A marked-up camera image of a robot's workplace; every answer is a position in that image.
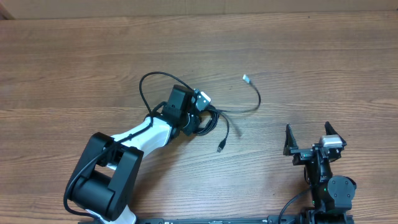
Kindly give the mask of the black cable USB plug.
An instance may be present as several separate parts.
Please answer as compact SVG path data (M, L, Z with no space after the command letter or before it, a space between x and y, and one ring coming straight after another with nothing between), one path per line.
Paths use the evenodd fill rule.
M197 127L193 133L196 135L199 135L199 136L204 136L204 135L210 134L217 127L220 118L222 118L226 123L226 134L225 134L224 138L218 144L218 147L216 150L217 152L222 152L227 143L229 133L231 131L231 126L235 129L235 131L237 132L237 134L239 136L241 135L241 131L233 123L232 119L227 115L227 111L219 110L214 106L208 106L205 109L205 112L210 115L210 119L207 121L207 123L205 124L204 127Z

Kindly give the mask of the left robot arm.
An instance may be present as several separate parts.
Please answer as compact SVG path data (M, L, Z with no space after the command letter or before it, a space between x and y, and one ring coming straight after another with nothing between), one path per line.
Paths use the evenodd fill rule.
M63 201L74 202L93 223L136 223L129 208L141 162L179 133L190 135L211 103L203 91L175 85L144 121L122 134L92 135L70 177Z

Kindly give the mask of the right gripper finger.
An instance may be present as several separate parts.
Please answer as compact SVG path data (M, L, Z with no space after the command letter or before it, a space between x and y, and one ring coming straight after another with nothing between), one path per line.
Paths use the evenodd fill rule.
M342 146L346 146L346 141L335 131L329 121L325 123L325 132L326 135L337 135L342 142Z
M298 149L299 149L299 147L298 147L297 142L292 133L292 128L291 128L290 124L287 124L286 129L285 129L284 152L294 152Z

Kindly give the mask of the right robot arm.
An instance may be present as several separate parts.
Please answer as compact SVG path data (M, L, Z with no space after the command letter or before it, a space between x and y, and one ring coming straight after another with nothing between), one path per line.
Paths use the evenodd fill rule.
M285 129L283 155L292 156L295 166L304 166L304 178L308 189L290 199L280 211L278 223L353 223L346 212L352 209L357 189L356 182L346 176L333 175L330 164L341 158L346 141L325 123L326 134L310 148L301 149L294 138L291 125ZM286 209L298 198L311 193L312 207L306 207L296 217L285 215Z

